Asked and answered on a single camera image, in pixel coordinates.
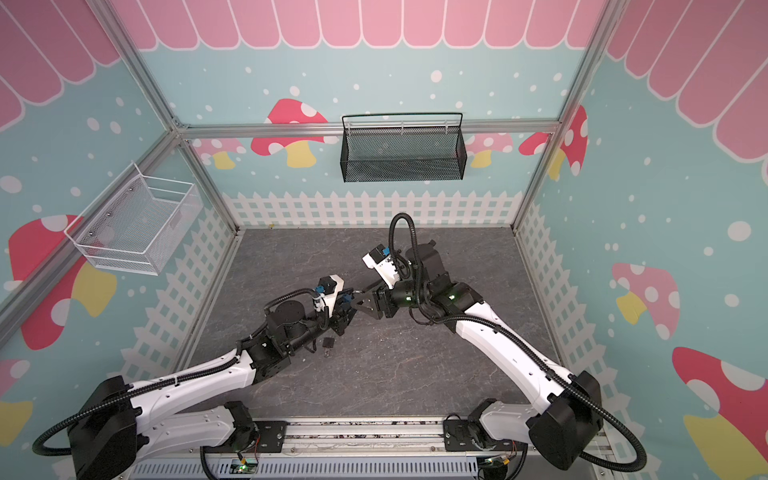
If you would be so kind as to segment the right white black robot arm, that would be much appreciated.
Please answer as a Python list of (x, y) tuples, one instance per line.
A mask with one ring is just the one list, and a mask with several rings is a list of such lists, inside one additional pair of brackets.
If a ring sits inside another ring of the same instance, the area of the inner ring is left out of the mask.
[(527, 409), (486, 399), (467, 417), (448, 416), (446, 445), (480, 451), (534, 448), (550, 465), (569, 469), (604, 424), (599, 384), (589, 373), (571, 373), (515, 333), (469, 285), (453, 281), (433, 242), (400, 254), (378, 245), (363, 261), (380, 277), (352, 298), (374, 318), (400, 310), (423, 313), (486, 355), (529, 401)]

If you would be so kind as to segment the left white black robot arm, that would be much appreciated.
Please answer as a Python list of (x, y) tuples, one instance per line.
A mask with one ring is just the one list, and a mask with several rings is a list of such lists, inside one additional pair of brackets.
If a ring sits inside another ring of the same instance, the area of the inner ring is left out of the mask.
[(269, 302), (264, 323), (233, 350), (172, 375), (134, 383), (102, 381), (65, 424), (78, 479), (113, 479), (135, 463), (185, 448), (243, 452), (262, 439), (240, 402), (194, 418), (186, 409), (269, 380), (328, 331), (341, 335), (354, 318), (354, 291), (313, 290), (306, 309), (291, 292)]

